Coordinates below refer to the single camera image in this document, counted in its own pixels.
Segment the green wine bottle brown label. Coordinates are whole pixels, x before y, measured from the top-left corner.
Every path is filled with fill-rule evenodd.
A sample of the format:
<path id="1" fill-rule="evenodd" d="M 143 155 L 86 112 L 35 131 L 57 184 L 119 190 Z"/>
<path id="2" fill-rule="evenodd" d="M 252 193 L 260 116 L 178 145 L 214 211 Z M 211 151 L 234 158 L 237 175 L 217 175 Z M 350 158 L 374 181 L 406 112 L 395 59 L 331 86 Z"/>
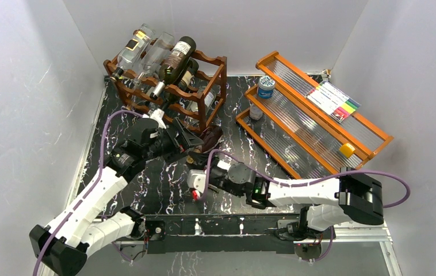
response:
<path id="1" fill-rule="evenodd" d="M 152 99 L 157 99 L 167 85 L 178 79 L 195 50 L 196 42 L 193 38 L 183 36 L 179 39 L 159 69 L 158 84 L 150 94 Z"/>

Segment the dark red wine bottle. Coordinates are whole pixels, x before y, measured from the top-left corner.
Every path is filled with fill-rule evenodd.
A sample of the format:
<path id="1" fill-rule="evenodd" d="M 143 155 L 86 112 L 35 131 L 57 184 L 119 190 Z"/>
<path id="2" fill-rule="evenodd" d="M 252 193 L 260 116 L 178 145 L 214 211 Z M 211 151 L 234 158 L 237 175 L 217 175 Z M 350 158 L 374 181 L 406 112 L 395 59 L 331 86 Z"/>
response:
<path id="1" fill-rule="evenodd" d="M 211 150 L 214 150 L 223 136 L 223 130 L 218 125 L 211 125 L 200 135 L 202 144 L 193 149 L 186 158 L 186 164 L 199 165 L 203 164 L 208 158 Z"/>

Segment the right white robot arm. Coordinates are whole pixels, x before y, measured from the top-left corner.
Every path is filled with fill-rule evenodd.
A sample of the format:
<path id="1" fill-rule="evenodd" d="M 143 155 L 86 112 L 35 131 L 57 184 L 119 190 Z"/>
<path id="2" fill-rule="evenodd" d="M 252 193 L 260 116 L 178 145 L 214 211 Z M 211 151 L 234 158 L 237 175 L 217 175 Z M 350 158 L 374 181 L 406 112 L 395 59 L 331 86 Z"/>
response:
<path id="1" fill-rule="evenodd" d="M 280 227 L 286 240 L 313 238 L 327 228 L 348 221 L 365 225 L 384 222 L 382 185 L 379 181 L 351 168 L 337 176 L 315 179 L 278 179 L 260 176 L 244 163 L 224 169 L 218 165 L 204 170 L 203 191 L 212 185 L 256 209 L 303 204 L 298 222 Z"/>

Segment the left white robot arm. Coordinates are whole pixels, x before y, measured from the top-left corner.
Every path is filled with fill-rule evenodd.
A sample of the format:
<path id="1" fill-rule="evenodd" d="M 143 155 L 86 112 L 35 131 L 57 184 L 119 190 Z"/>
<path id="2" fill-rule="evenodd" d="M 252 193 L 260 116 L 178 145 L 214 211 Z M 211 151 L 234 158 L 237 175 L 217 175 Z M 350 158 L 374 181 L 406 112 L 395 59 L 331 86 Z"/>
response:
<path id="1" fill-rule="evenodd" d="M 144 237 L 145 216 L 130 206 L 99 224 L 92 222 L 147 161 L 162 157 L 172 163 L 202 143 L 179 120 L 161 125 L 151 118 L 139 119 L 77 198 L 46 226 L 32 228 L 29 238 L 38 262 L 57 275 L 77 275 L 89 256 L 108 244 L 121 237 Z"/>

